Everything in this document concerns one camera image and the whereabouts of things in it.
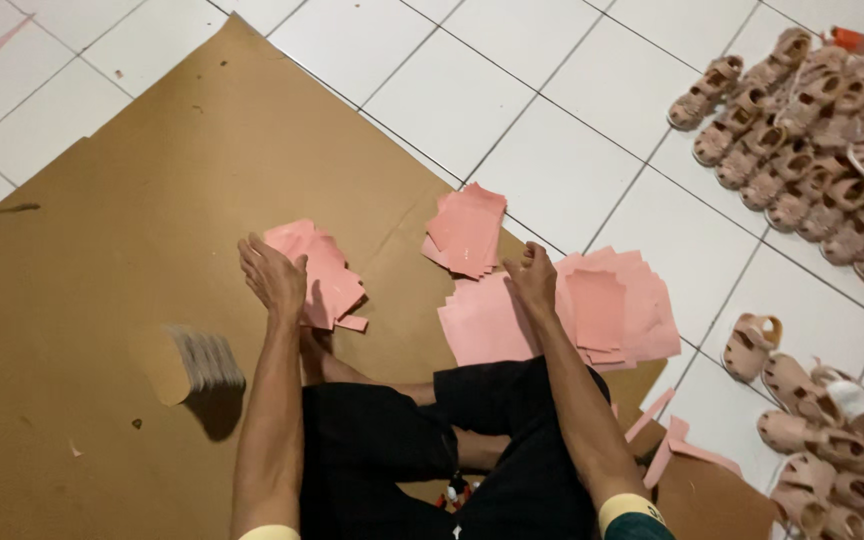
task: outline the finger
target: finger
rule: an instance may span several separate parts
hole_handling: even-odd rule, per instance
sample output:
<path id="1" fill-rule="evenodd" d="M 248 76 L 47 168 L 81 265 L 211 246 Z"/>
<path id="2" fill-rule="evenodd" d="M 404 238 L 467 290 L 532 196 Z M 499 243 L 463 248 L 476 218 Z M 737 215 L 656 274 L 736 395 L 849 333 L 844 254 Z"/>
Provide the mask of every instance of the finger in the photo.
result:
<path id="1" fill-rule="evenodd" d="M 548 257 L 546 254 L 546 248 L 542 244 L 537 244 L 536 242 L 525 242 L 525 245 L 532 250 L 532 253 L 534 253 L 533 259 L 545 259 Z"/>
<path id="2" fill-rule="evenodd" d="M 305 253 L 299 255 L 298 258 L 295 260 L 295 263 L 294 263 L 295 270 L 298 270 L 300 273 L 305 274 L 306 273 L 306 264 L 308 262 L 309 262 L 309 255 L 307 255 Z"/>

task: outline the pink paper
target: pink paper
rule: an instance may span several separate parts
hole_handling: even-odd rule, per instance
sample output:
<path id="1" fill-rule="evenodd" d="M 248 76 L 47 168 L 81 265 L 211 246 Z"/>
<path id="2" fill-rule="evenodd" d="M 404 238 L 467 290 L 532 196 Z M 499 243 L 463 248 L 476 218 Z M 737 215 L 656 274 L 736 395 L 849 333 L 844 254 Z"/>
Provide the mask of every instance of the pink paper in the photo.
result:
<path id="1" fill-rule="evenodd" d="M 652 465 L 649 466 L 648 472 L 645 472 L 645 477 L 642 478 L 645 489 L 656 487 L 659 479 L 666 472 L 666 466 L 668 466 L 669 460 L 672 460 L 672 448 L 669 447 L 669 441 L 681 441 L 686 438 L 688 433 L 689 423 L 678 416 L 672 416 L 669 420 L 669 428 L 665 432 L 665 438 L 662 439 L 658 451 L 655 452 L 655 457 L 652 458 Z"/>
<path id="2" fill-rule="evenodd" d="M 565 278 L 575 306 L 576 344 L 611 352 L 622 348 L 625 285 L 612 272 L 576 270 Z"/>
<path id="3" fill-rule="evenodd" d="M 300 255 L 308 256 L 305 266 L 307 289 L 302 324 L 332 330 L 337 320 L 354 308 L 365 288 L 361 277 L 346 268 L 346 257 L 339 250 L 335 238 L 322 229 L 316 229 L 309 219 L 299 219 L 265 231 L 265 243 L 294 261 Z M 349 323 L 358 326 L 360 322 Z"/>
<path id="4" fill-rule="evenodd" d="M 22 30 L 22 27 L 23 27 L 23 26 L 29 24 L 29 22 L 32 21 L 32 18 L 33 18 L 35 15 L 36 15 L 35 13 L 32 13 L 31 15 L 26 15 L 26 17 L 25 17 L 24 19 L 22 19 L 21 22 L 19 22 L 19 23 L 16 24 L 14 27 L 12 27 L 11 30 L 6 31 L 5 33 L 3 33 L 2 36 L 0 37 L 0 49 L 1 49 L 1 48 L 2 48 L 6 43 L 8 43 L 9 40 L 11 40 L 11 39 L 16 35 L 16 34 L 18 34 L 18 31 L 19 31 L 19 30 Z"/>
<path id="5" fill-rule="evenodd" d="M 658 396 L 658 399 L 655 400 L 654 403 L 649 405 L 649 408 L 645 409 L 645 412 L 642 413 L 642 416 L 638 417 L 638 420 L 629 428 L 629 430 L 625 434 L 625 442 L 631 443 L 633 439 L 645 428 L 649 421 L 655 418 L 659 411 L 669 403 L 675 397 L 675 388 L 669 388 L 665 390 L 665 393 L 661 396 Z"/>
<path id="6" fill-rule="evenodd" d="M 368 325 L 369 319 L 356 317 L 355 315 L 345 315 L 338 321 L 335 321 L 335 326 L 354 330 L 355 332 L 365 332 Z"/>
<path id="7" fill-rule="evenodd" d="M 744 476 L 742 476 L 742 468 L 738 466 L 737 462 L 723 457 L 718 453 L 713 453 L 711 451 L 708 451 L 707 449 L 694 447 L 685 441 L 680 441 L 676 439 L 669 439 L 669 450 L 671 450 L 675 454 L 684 454 L 697 460 L 708 461 L 709 463 L 721 465 L 729 471 L 735 473 L 738 478 L 744 478 Z"/>

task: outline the pink cutout piece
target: pink cutout piece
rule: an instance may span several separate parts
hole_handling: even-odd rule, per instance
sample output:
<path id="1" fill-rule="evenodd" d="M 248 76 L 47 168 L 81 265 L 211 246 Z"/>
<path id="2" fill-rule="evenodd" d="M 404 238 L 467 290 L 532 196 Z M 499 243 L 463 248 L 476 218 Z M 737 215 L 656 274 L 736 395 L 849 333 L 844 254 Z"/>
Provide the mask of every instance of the pink cutout piece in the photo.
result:
<path id="1" fill-rule="evenodd" d="M 317 230 L 311 220 L 299 219 L 266 230 L 264 240 L 290 261 L 302 254 L 308 256 L 305 266 L 308 285 L 302 324 L 332 330 L 335 322 L 365 296 L 362 278 L 346 268 L 346 257 L 339 250 L 335 238 L 325 230 Z"/>
<path id="2" fill-rule="evenodd" d="M 335 321 L 335 326 L 354 330 L 355 332 L 365 332 L 368 325 L 369 319 L 356 317 L 355 315 L 345 315 L 338 321 Z"/>
<path id="3" fill-rule="evenodd" d="M 638 417 L 638 420 L 636 420 L 625 433 L 625 442 L 631 443 L 639 432 L 649 424 L 649 421 L 655 418 L 655 416 L 659 414 L 659 411 L 661 411 L 673 397 L 675 397 L 675 388 L 669 388 L 668 390 L 665 390 L 664 394 L 658 396 L 658 399 L 649 405 L 649 408 L 645 409 L 642 416 Z"/>
<path id="4" fill-rule="evenodd" d="M 565 282 L 575 304 L 576 344 L 601 352 L 621 349 L 625 285 L 616 274 L 578 269 Z"/>
<path id="5" fill-rule="evenodd" d="M 18 34 L 18 31 L 19 31 L 19 30 L 22 30 L 22 27 L 23 27 L 23 26 L 29 24 L 29 21 L 31 21 L 32 18 L 35 17 L 35 16 L 36 16 L 35 13 L 32 13 L 32 14 L 30 14 L 30 15 L 26 15 L 26 17 L 25 17 L 24 19 L 22 19 L 21 22 L 19 22 L 19 23 L 16 24 L 14 27 L 12 27 L 11 30 L 6 31 L 4 34 L 2 34 L 2 36 L 0 37 L 0 49 L 1 49 L 1 48 L 2 48 L 6 43 L 8 43 L 9 40 L 11 40 L 11 39 L 16 35 L 16 34 Z"/>
<path id="6" fill-rule="evenodd" d="M 711 451 L 708 451 L 707 449 L 694 447 L 685 441 L 680 441 L 677 439 L 669 439 L 669 450 L 671 450 L 675 454 L 684 454 L 697 460 L 708 461 L 709 463 L 721 465 L 729 471 L 735 473 L 738 478 L 744 478 L 744 476 L 742 476 L 742 469 L 738 466 L 737 462 L 723 457 L 718 453 L 713 453 Z"/>
<path id="7" fill-rule="evenodd" d="M 665 432 L 665 438 L 662 439 L 662 442 L 658 446 L 658 451 L 655 452 L 655 457 L 652 458 L 652 465 L 649 466 L 649 471 L 645 472 L 645 477 L 642 478 L 642 484 L 645 485 L 645 489 L 656 487 L 659 479 L 666 472 L 669 460 L 672 460 L 672 448 L 669 447 L 669 441 L 681 441 L 686 438 L 688 433 L 689 423 L 678 416 L 672 416 L 671 420 L 669 420 L 669 428 Z"/>
<path id="8" fill-rule="evenodd" d="M 506 199 L 477 183 L 438 198 L 438 215 L 425 224 L 421 252 L 457 274 L 480 279 L 498 266 L 498 235 Z"/>

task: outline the brown paper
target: brown paper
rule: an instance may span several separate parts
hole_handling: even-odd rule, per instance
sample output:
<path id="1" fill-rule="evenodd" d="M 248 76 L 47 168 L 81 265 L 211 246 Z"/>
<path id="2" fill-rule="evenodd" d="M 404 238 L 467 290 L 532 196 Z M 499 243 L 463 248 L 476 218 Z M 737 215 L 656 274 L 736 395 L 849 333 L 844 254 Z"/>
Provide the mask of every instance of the brown paper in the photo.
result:
<path id="1" fill-rule="evenodd" d="M 147 374 L 169 382 L 161 328 L 180 324 L 226 337 L 252 378 L 265 315 L 238 268 L 248 232 L 309 217 L 338 241 L 369 320 L 365 334 L 336 331 L 343 360 L 389 382 L 453 367 L 435 310 L 453 285 L 419 253 L 449 189 L 230 17 L 0 204 L 41 204 L 0 215 L 0 539 L 228 535 L 237 430 L 211 442 Z M 503 230 L 499 250 L 517 256 L 522 243 Z M 622 414 L 661 369 L 607 374 Z M 172 383 L 167 401 L 182 393 Z M 719 497 L 670 507 L 676 532 L 746 507 L 734 481 L 693 469 Z M 734 523 L 729 537 L 757 538 Z"/>

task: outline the pink sandal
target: pink sandal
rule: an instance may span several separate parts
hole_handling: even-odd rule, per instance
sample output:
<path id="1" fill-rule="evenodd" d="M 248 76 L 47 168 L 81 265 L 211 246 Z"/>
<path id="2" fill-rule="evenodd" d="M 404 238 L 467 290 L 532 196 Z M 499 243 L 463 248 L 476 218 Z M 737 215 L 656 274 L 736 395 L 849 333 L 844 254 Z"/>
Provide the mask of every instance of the pink sandal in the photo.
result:
<path id="1" fill-rule="evenodd" d="M 765 362 L 762 383 L 786 411 L 820 426 L 841 428 L 845 417 L 825 388 L 816 385 L 792 356 L 779 352 Z"/>
<path id="2" fill-rule="evenodd" d="M 742 137 L 762 113 L 765 89 L 753 86 L 741 93 L 728 108 L 695 137 L 692 156 L 711 167 L 722 161 L 735 140 Z"/>
<path id="3" fill-rule="evenodd" d="M 741 74 L 742 56 L 714 59 L 705 68 L 702 79 L 672 104 L 666 120 L 677 130 L 694 130 L 713 111 L 722 95 L 732 89 Z"/>
<path id="4" fill-rule="evenodd" d="M 722 351 L 722 367 L 736 379 L 751 383 L 782 338 L 783 322 L 777 317 L 742 313 Z"/>

